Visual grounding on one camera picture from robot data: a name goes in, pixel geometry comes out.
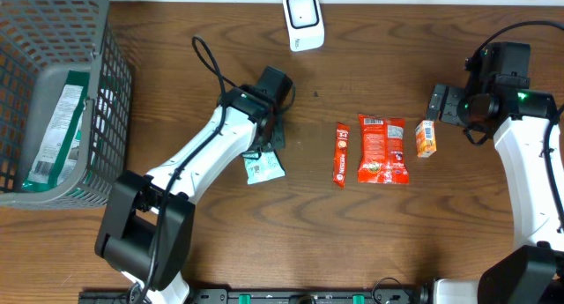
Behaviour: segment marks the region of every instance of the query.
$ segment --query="wooden table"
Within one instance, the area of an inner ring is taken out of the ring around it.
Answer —
[[[490,34],[561,8],[325,5],[325,44],[292,53],[282,5],[112,4],[110,22],[137,77],[127,168],[144,173],[207,122],[217,79],[198,61],[201,34],[222,72],[254,84],[266,65],[297,85],[286,114],[287,176],[247,185],[233,161],[197,207],[183,276],[232,288],[361,288],[392,276],[479,278],[511,252],[500,158],[437,124],[438,152],[417,159],[413,130],[436,83],[465,85],[465,57]],[[564,101],[564,34],[527,27],[501,37],[532,45],[532,88]],[[406,119],[411,184],[356,181],[358,113]],[[346,187],[331,182],[335,122],[351,125]],[[73,303],[83,289],[130,283],[93,252],[103,210],[0,210],[0,302]]]

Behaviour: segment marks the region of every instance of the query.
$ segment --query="green package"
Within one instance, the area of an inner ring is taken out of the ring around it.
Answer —
[[[23,190],[50,190],[66,180],[76,166],[89,79],[89,73],[69,71]]]

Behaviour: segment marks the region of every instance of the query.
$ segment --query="red snack bag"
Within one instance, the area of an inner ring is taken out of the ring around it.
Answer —
[[[405,119],[359,115],[362,161],[359,182],[408,184],[404,166]]]
[[[341,189],[345,187],[346,149],[349,147],[349,130],[349,126],[346,124],[338,123],[335,158],[333,159],[333,181]]]

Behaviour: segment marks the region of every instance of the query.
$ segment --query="red wrapper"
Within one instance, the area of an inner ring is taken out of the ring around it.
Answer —
[[[333,181],[342,188],[345,187],[346,149],[349,147],[349,126],[343,123],[337,125],[337,140],[335,141],[335,158],[333,159]]]
[[[362,161],[359,182],[409,184],[404,165],[405,119],[359,115]]]

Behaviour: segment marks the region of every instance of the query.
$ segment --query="orange box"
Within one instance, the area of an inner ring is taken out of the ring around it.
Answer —
[[[417,146],[417,156],[420,158],[428,158],[437,151],[433,121],[423,120],[415,128],[415,144]]]

